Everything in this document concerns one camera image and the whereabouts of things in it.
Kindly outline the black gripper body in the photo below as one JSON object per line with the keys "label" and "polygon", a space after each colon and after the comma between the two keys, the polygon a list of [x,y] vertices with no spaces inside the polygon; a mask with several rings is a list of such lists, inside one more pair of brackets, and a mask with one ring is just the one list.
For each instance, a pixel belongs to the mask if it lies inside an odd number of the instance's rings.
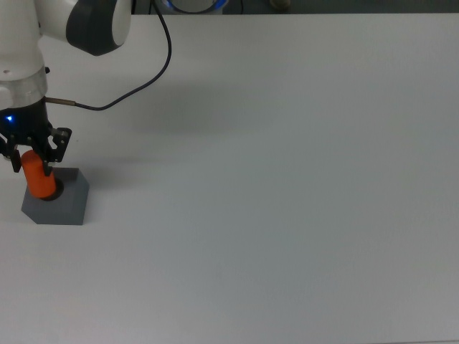
{"label": "black gripper body", "polygon": [[51,130],[44,97],[32,105],[1,111],[1,134],[5,138],[14,135],[18,144],[27,144],[28,137],[38,144],[46,144]]}

